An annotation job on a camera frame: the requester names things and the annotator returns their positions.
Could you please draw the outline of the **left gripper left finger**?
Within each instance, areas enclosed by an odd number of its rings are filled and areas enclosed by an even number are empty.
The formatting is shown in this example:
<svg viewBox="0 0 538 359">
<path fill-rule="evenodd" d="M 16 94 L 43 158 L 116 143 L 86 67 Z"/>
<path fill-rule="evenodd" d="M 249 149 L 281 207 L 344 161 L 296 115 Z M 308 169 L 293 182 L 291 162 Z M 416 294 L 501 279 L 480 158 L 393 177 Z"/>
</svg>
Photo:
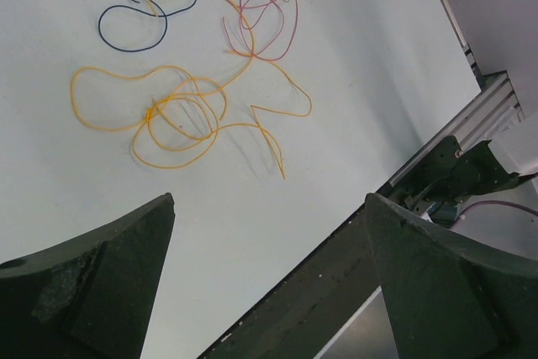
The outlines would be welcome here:
<svg viewBox="0 0 538 359">
<path fill-rule="evenodd" d="M 166 193 L 1 265 L 3 358 L 138 358 L 175 221 Z"/>
</svg>

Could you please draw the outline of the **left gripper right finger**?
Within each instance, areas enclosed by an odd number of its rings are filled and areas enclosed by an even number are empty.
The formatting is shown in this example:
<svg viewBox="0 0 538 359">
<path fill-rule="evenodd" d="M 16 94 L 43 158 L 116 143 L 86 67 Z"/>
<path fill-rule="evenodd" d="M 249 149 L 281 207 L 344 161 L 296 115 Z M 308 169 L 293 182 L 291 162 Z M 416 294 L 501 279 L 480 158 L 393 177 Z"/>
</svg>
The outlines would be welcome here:
<svg viewBox="0 0 538 359">
<path fill-rule="evenodd" d="M 377 193 L 365 221 L 401 358 L 535 358 L 537 262 L 433 224 Z"/>
</svg>

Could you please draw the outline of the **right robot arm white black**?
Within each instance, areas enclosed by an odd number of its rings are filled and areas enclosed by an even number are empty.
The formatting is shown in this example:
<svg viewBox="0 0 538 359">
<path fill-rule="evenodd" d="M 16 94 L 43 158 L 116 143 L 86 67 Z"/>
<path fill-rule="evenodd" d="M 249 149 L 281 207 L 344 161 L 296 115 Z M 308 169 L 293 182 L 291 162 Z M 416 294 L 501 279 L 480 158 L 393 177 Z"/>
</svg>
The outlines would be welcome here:
<svg viewBox="0 0 538 359">
<path fill-rule="evenodd" d="M 537 115 L 462 150 L 445 137 L 403 180 L 405 203 L 417 213 L 421 203 L 462 203 L 516 188 L 537 178 Z"/>
</svg>

